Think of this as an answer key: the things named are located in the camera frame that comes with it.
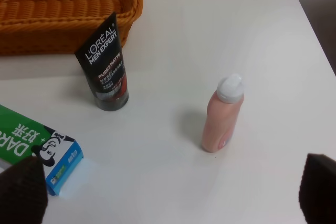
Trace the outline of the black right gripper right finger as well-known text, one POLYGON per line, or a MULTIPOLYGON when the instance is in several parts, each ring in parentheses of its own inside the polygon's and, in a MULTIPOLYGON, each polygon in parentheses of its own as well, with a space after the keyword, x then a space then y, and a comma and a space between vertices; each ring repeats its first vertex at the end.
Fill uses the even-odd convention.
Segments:
POLYGON ((335 160, 324 154, 307 155, 299 205, 307 223, 335 223, 335 160))

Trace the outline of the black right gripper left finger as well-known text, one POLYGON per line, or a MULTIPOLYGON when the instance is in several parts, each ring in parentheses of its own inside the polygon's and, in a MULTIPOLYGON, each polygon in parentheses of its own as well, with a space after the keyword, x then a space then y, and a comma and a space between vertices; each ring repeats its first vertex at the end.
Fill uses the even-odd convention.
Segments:
POLYGON ((1 223, 42 223, 48 206, 44 168, 30 156, 1 172, 1 223))

